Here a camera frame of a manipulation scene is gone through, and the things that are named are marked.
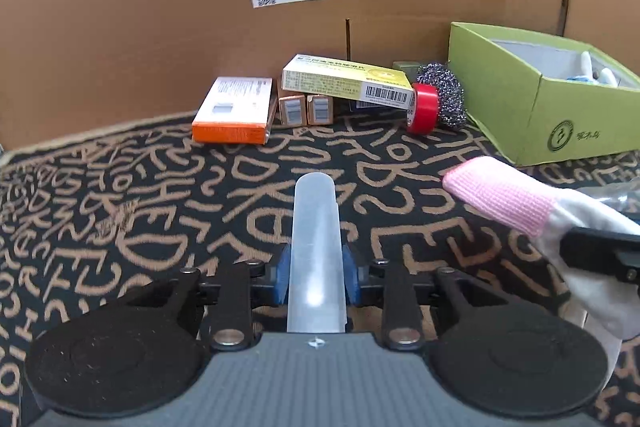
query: pink glove cuff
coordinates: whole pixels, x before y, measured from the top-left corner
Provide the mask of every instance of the pink glove cuff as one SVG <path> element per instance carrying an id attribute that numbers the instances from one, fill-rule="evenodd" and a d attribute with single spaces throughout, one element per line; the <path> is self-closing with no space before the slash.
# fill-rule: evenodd
<path id="1" fill-rule="evenodd" d="M 490 156 L 474 158 L 448 172 L 442 185 L 483 214 L 532 238 L 542 233 L 561 190 Z"/>

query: white crosshair mark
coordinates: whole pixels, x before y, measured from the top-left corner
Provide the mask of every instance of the white crosshair mark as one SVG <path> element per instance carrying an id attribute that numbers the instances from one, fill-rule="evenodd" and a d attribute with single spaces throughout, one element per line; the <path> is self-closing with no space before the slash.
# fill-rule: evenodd
<path id="1" fill-rule="evenodd" d="M 307 343 L 309 346 L 313 347 L 314 349 L 320 349 L 322 346 L 324 346 L 324 344 L 326 344 L 326 342 L 322 339 L 319 339 L 318 337 L 314 338 L 311 341 L 308 341 Z"/>

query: silver screw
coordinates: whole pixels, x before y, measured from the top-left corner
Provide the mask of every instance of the silver screw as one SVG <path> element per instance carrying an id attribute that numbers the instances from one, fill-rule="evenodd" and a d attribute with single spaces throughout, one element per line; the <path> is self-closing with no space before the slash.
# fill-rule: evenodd
<path id="1" fill-rule="evenodd" d="M 244 333 L 240 330 L 218 330 L 213 335 L 213 340 L 220 346 L 237 346 L 244 341 Z"/>
<path id="2" fill-rule="evenodd" d="M 389 339 L 395 344 L 415 344 L 420 340 L 420 332 L 414 328 L 396 328 L 389 331 Z"/>

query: translucent white tube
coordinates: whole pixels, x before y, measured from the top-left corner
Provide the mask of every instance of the translucent white tube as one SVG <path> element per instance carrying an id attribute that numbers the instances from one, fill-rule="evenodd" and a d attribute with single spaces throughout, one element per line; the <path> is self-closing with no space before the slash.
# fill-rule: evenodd
<path id="1" fill-rule="evenodd" d="M 296 182 L 287 331 L 344 333 L 347 306 L 334 181 L 322 172 Z"/>

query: patterned tablecloth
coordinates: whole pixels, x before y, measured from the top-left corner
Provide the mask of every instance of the patterned tablecloth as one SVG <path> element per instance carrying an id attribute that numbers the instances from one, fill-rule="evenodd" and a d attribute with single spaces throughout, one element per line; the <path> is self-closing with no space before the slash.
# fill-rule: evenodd
<path id="1" fill-rule="evenodd" d="M 18 154 L 2 168 L 0 426 L 17 424 L 21 364 L 41 331 L 182 266 L 212 274 L 220 263 L 268 259 L 290 239 L 294 184 L 306 172 L 334 179 L 343 239 L 367 256 L 402 260 L 411 272 L 448 264 L 552 310 L 568 297 L 522 234 L 442 188 L 460 162 L 496 155 L 472 126 L 407 136 L 390 111 L 276 128 L 262 147 L 211 147 L 191 141 L 190 121 Z M 640 174 L 639 158 L 524 171 L 561 187 L 607 184 Z M 354 323 L 375 327 L 376 316 L 364 311 Z M 609 425 L 640 425 L 639 345 L 623 344 L 592 410 Z"/>

